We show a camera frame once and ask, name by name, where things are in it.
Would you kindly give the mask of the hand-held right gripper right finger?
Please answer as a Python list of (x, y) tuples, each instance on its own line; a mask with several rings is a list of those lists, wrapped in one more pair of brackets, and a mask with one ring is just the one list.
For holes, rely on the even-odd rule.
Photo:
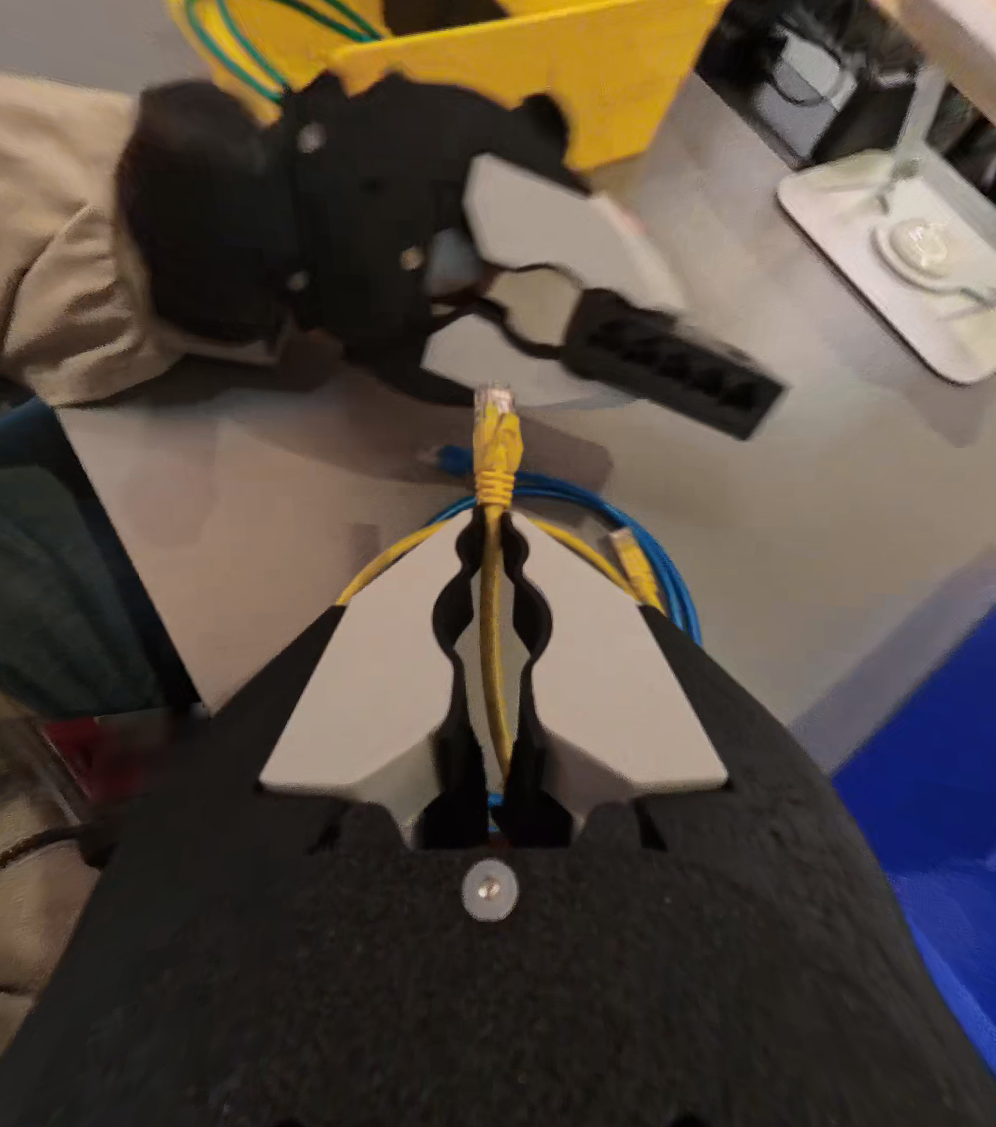
[(728, 783), (658, 629), (674, 644), (690, 638), (625, 571), (521, 514), (505, 517), (504, 564), (527, 653), (495, 811), (512, 845), (566, 848), (604, 805)]

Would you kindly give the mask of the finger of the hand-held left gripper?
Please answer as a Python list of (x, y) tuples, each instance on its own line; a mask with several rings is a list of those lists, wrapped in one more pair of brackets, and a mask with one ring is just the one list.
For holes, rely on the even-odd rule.
[(549, 268), (581, 289), (607, 289), (665, 316), (683, 292), (642, 225), (610, 196), (569, 190), (493, 154), (478, 156), (462, 207), (483, 261), (508, 272)]
[(560, 360), (522, 349), (498, 325), (474, 313), (432, 334), (423, 347), (421, 369), (471, 392), (508, 391), (517, 407), (581, 403), (581, 380)]

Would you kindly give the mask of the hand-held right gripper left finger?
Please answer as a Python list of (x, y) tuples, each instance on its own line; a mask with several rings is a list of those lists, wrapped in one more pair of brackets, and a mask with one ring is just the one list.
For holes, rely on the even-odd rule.
[(261, 770), (263, 791), (381, 806), (423, 848), (489, 838), (484, 758), (455, 646), (473, 616), (480, 545), (475, 516), (462, 513), (352, 583)]

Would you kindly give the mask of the yellow plastic bin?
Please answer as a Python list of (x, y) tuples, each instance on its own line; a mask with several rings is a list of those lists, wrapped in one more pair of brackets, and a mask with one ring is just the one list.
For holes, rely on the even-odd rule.
[(281, 95), (336, 76), (465, 87), (516, 107), (551, 96), (568, 160), (592, 171), (641, 154), (726, 2), (171, 1), (168, 14), (217, 87), (263, 122)]

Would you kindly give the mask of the black network switch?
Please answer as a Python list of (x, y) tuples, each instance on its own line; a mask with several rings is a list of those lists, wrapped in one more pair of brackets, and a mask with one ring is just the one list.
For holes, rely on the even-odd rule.
[(748, 441), (786, 385), (747, 354), (608, 289), (587, 289), (564, 331), (561, 363), (576, 376)]

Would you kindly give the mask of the person's left forearm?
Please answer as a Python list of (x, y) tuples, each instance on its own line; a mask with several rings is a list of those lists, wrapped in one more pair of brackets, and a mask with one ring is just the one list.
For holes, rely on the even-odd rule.
[(118, 208), (136, 114), (119, 92), (0, 72), (0, 394), (89, 403), (183, 360)]

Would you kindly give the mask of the person's left hand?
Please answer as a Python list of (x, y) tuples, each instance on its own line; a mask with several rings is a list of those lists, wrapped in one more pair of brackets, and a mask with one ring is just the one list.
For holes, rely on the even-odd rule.
[(278, 345), (299, 268), (278, 163), (263, 125), (217, 86), (140, 94), (114, 181), (158, 321), (220, 348)]

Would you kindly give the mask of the black device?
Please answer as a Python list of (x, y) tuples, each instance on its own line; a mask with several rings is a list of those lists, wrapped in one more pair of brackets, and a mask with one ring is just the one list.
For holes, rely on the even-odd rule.
[(733, 1), (699, 76), (793, 168), (890, 148), (923, 57), (863, 1)]

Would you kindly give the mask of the red object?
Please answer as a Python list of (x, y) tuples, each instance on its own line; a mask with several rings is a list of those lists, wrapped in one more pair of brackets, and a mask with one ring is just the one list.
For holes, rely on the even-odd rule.
[(94, 806), (140, 795), (160, 769), (172, 730), (172, 717), (164, 710), (37, 724), (50, 753)]

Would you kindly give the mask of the white plastic tray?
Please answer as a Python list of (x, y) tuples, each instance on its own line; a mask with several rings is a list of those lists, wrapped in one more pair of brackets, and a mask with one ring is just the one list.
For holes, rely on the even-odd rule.
[(996, 374), (996, 205), (928, 147), (948, 79), (921, 68), (893, 149), (789, 175), (779, 206), (939, 378)]

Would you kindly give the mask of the dark teal cloth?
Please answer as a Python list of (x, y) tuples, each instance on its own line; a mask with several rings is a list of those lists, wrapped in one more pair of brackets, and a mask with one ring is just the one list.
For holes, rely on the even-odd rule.
[(199, 694), (57, 414), (0, 415), (0, 691), (53, 720)]

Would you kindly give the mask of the blue plastic bin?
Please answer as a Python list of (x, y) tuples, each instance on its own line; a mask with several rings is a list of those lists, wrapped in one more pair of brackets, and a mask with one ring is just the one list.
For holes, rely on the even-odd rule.
[(996, 1074), (996, 605), (833, 784)]

